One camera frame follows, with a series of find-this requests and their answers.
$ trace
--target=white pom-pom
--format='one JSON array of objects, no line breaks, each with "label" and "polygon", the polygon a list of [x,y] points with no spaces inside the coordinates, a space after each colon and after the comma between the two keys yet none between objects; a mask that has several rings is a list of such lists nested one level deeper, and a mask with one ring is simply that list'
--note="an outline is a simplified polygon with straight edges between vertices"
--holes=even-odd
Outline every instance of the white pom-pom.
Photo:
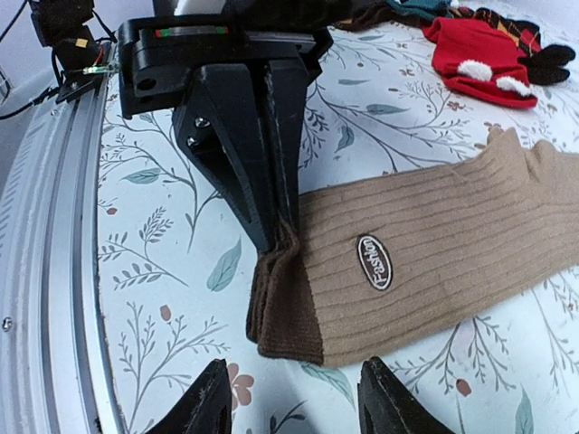
[{"label": "white pom-pom", "polygon": [[474,80],[492,80],[492,68],[481,61],[464,61],[459,65],[459,74],[471,77]]},{"label": "white pom-pom", "polygon": [[531,88],[513,77],[501,77],[497,80],[497,87],[501,90],[516,92],[521,97],[529,97],[532,93]]}]

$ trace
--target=wire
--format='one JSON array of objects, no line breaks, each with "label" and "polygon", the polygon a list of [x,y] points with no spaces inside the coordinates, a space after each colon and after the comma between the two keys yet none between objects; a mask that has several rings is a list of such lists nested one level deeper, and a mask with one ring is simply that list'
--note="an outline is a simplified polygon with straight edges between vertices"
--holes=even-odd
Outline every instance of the wire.
[{"label": "wire", "polygon": [[103,41],[113,42],[113,40],[110,39],[108,36],[105,36],[105,37],[103,37],[103,38],[99,38],[99,39],[95,39],[95,40],[94,40],[94,42],[96,42],[96,43],[101,43],[101,42],[103,42]]},{"label": "wire", "polygon": [[62,75],[58,69],[58,65],[56,64],[56,50],[55,47],[52,47],[51,53],[51,62],[52,62],[52,70],[54,71],[54,76],[56,77],[56,82],[58,83],[59,87],[62,86]]},{"label": "wire", "polygon": [[8,113],[7,115],[1,115],[0,120],[7,120],[9,118],[13,118],[14,116],[19,115],[20,113],[22,113],[26,109],[29,109],[32,106],[33,106],[33,103],[29,102],[25,106],[20,107],[18,110],[13,111],[12,113]]},{"label": "wire", "polygon": [[92,10],[92,13],[94,14],[95,18],[99,22],[100,27],[102,27],[102,30],[104,30],[105,33],[109,36],[110,40],[113,41],[114,43],[117,43],[117,38],[115,37],[115,34],[107,27],[106,24],[104,24],[104,22],[102,21],[102,19],[99,16],[99,14],[97,14],[97,12],[94,9]]},{"label": "wire", "polygon": [[102,61],[102,57],[105,53],[105,47],[103,47],[102,45],[100,46],[100,50],[99,50],[99,57],[97,57],[97,60],[94,61],[94,63],[92,64],[92,66],[96,66],[99,64],[100,61]]},{"label": "wire", "polygon": [[41,93],[38,97],[33,99],[32,101],[28,102],[27,104],[20,107],[18,110],[13,111],[12,113],[8,113],[6,115],[0,115],[0,120],[7,120],[9,118],[13,118],[16,115],[19,115],[23,111],[29,109],[32,106],[37,106],[44,102],[47,98],[52,98],[54,95],[58,93],[59,88],[46,88],[46,90]]},{"label": "wire", "polygon": [[22,4],[20,5],[20,9],[18,9],[14,18],[12,20],[10,20],[10,23],[8,23],[8,26],[5,28],[5,30],[2,32],[2,34],[0,34],[0,42],[5,38],[5,36],[8,34],[8,32],[10,32],[10,29],[12,29],[12,26],[14,25],[14,23],[16,23],[16,20],[18,19],[18,17],[22,13],[22,11],[26,7],[26,5],[28,5],[28,1],[29,0],[24,0],[22,2]]}]

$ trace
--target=metal frame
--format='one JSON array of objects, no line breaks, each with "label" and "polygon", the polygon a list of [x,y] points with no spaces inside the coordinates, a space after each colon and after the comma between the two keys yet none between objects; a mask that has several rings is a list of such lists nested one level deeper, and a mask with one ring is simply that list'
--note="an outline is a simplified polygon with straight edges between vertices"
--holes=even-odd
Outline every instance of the metal frame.
[{"label": "metal frame", "polygon": [[122,432],[96,283],[105,100],[37,108],[0,199],[0,432]]}]

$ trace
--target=sock label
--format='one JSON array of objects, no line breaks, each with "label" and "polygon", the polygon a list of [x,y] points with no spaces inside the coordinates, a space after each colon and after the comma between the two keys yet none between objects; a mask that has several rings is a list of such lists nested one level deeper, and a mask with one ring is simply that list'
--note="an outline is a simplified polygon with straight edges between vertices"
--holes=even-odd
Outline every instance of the sock label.
[{"label": "sock label", "polygon": [[392,284],[392,261],[384,245],[372,235],[358,238],[358,259],[368,282],[378,291],[386,291]]}]

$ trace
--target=led indicator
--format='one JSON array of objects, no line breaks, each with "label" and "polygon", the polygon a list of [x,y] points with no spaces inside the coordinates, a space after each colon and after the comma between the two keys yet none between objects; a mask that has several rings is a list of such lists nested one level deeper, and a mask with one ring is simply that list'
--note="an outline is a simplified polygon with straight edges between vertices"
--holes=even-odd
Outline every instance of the led indicator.
[{"label": "led indicator", "polygon": [[171,29],[157,29],[157,38],[167,38],[169,36],[192,36],[196,34],[228,34],[229,27],[224,25],[197,25],[191,27],[173,27]]}]

